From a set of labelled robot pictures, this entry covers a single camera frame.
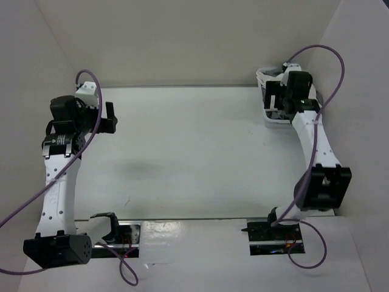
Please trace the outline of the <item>white pleated skirt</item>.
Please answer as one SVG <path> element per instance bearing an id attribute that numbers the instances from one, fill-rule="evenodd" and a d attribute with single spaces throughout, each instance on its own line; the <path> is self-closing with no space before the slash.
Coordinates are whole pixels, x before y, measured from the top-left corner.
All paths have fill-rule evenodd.
<path id="1" fill-rule="evenodd" d="M 266 82 L 268 81 L 268 75 L 262 72 L 260 69 L 256 72 L 256 79 L 258 87 L 261 89 L 266 89 Z"/>

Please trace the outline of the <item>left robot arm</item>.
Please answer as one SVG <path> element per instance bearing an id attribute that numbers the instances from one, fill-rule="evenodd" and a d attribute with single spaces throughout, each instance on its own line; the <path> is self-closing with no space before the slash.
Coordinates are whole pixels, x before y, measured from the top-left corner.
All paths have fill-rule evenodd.
<path id="1" fill-rule="evenodd" d="M 47 190 L 35 236 L 23 244 L 25 255 L 43 269 L 87 264 L 94 245 L 120 238 L 121 228 L 113 212 L 91 216 L 82 229 L 75 225 L 81 149 L 99 120 L 98 111 L 96 96 L 60 96 L 50 102 L 52 120 L 42 143 Z"/>

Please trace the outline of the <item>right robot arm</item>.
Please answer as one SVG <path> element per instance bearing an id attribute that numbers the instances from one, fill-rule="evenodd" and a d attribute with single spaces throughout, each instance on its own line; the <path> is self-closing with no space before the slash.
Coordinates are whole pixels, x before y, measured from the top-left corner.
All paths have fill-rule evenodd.
<path id="1" fill-rule="evenodd" d="M 322 101 L 312 75 L 297 64 L 262 68 L 256 72 L 266 122 L 290 125 L 303 150 L 306 170 L 294 187 L 292 202 L 269 213 L 266 232 L 273 239 L 308 216 L 340 207 L 352 172 L 335 156 L 327 138 Z"/>

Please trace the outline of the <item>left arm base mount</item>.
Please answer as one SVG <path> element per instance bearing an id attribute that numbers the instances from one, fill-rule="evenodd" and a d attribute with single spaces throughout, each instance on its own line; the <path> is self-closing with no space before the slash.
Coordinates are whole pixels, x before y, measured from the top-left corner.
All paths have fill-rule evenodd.
<path id="1" fill-rule="evenodd" d="M 103 243 L 107 244 L 120 256 L 126 258 L 139 257 L 139 245 L 141 235 L 140 221 L 119 221 L 117 231 L 114 237 L 103 239 Z"/>

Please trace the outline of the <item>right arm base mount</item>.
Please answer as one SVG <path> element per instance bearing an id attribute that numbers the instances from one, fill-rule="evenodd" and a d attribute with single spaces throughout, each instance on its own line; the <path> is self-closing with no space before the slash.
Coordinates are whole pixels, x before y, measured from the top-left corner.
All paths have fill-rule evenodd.
<path id="1" fill-rule="evenodd" d="M 242 228 L 249 240 L 251 256 L 304 254 L 303 237 L 298 224 L 270 227 L 264 220 L 248 220 Z"/>

